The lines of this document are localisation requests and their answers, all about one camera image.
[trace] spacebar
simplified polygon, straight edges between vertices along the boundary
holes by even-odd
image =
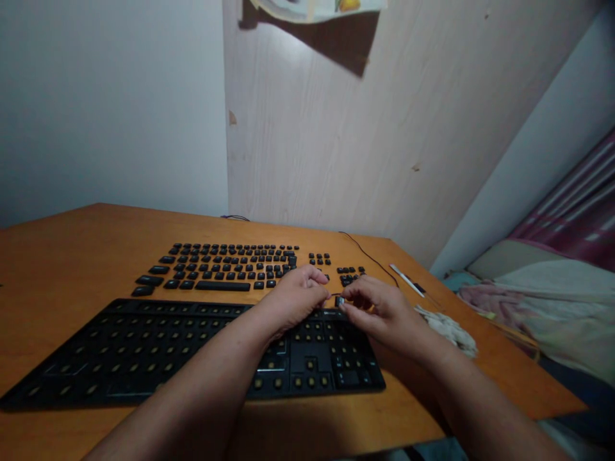
[[[250,291],[250,284],[240,284],[233,282],[206,282],[200,281],[195,289],[212,289],[217,291]]]

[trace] wooden desk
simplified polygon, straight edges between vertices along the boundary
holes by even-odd
[[[330,290],[341,291],[335,268],[364,266],[391,279],[348,237],[337,232],[247,223],[207,216],[96,204],[0,232],[0,393],[115,298],[127,297],[175,242],[300,245],[331,254]],[[418,265],[394,242],[356,236],[383,265],[395,263],[421,284],[447,315],[476,339],[476,363],[531,418],[585,409],[563,386],[516,349],[487,321]],[[435,311],[403,282],[408,299]],[[152,298],[256,303],[267,291],[247,293],[155,290]],[[412,364],[377,349],[387,389],[379,394],[297,398],[245,405],[231,442],[231,458],[334,458],[438,439],[444,432],[433,408],[429,380]],[[412,388],[409,391],[389,371]],[[0,413],[5,459],[77,459],[131,408]]]

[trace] striped curtain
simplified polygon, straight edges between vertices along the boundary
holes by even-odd
[[[509,238],[615,272],[615,129]]]

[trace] black cable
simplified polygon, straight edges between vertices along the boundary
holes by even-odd
[[[359,247],[359,249],[363,252],[363,254],[365,256],[367,256],[369,259],[371,259],[373,262],[375,262],[376,264],[378,264],[380,266],[380,269],[382,269],[383,271],[385,271],[389,277],[391,277],[393,279],[393,282],[395,282],[395,285],[399,288],[399,283],[397,282],[397,279],[384,267],[382,267],[382,264],[379,263],[378,261],[376,261],[373,257],[369,256],[365,250],[363,250],[363,248],[361,248],[361,245],[359,245],[359,242],[357,242],[354,238],[350,237],[350,234],[347,234],[346,232],[344,232],[343,230],[339,230],[338,231],[340,234],[344,234],[346,235],[346,237],[348,237],[350,240],[352,240],[354,243],[357,244],[357,247]]]

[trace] white tool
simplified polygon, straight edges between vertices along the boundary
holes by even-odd
[[[404,279],[406,283],[410,285],[412,289],[421,296],[421,298],[425,298],[425,295],[421,293],[421,291],[404,274],[402,274],[402,272],[397,268],[397,266],[395,266],[394,264],[389,264],[389,266],[391,266],[391,269],[397,272],[397,275],[399,275],[402,279]]]

